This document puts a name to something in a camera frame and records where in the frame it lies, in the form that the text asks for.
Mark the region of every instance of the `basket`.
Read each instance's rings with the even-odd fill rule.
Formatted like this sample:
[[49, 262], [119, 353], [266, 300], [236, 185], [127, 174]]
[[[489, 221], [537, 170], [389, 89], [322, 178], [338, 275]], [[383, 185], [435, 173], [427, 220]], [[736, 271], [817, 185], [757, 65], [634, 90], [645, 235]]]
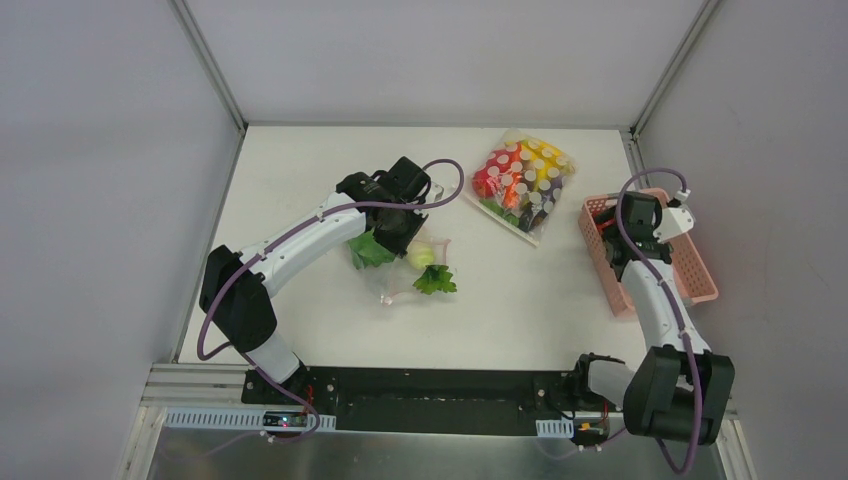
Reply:
[[[659, 198], [663, 206], [668, 203], [668, 194], [661, 188], [648, 188], [640, 192]], [[595, 270], [598, 271], [598, 277], [604, 287], [610, 309], [616, 317], [620, 317], [633, 314], [636, 310], [630, 295], [615, 279], [615, 273], [605, 258], [604, 242], [593, 220], [595, 215], [615, 205], [617, 196], [617, 194], [609, 194], [586, 198], [578, 223], [595, 264]], [[671, 264], [674, 267], [674, 282], [680, 298], [683, 299], [683, 305], [690, 306], [718, 298], [715, 282], [689, 234], [675, 237], [669, 243], [672, 248]]]

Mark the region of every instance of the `white wall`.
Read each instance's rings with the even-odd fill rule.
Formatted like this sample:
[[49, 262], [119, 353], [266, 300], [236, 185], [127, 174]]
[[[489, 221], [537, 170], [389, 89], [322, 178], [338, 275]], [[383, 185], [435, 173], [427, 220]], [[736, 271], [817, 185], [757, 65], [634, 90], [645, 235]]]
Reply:
[[190, 0], [251, 122], [628, 126], [702, 0]]
[[692, 182], [760, 478], [844, 478], [848, 3], [728, 0], [642, 138]]
[[0, 4], [0, 477], [117, 471], [236, 145], [164, 0]]

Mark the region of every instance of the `plastic bag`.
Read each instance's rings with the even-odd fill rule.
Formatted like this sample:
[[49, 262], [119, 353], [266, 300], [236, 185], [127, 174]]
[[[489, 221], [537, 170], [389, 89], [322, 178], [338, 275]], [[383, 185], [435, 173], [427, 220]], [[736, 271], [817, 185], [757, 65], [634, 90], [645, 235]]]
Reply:
[[453, 272], [447, 264], [450, 240], [431, 236], [421, 229], [407, 247], [404, 258], [397, 258], [380, 246], [371, 232], [348, 241], [351, 263], [360, 271], [369, 290], [383, 305], [391, 305], [400, 296], [455, 293]]
[[510, 129], [474, 173], [471, 190], [483, 211], [538, 246], [545, 221], [575, 173], [569, 155]]

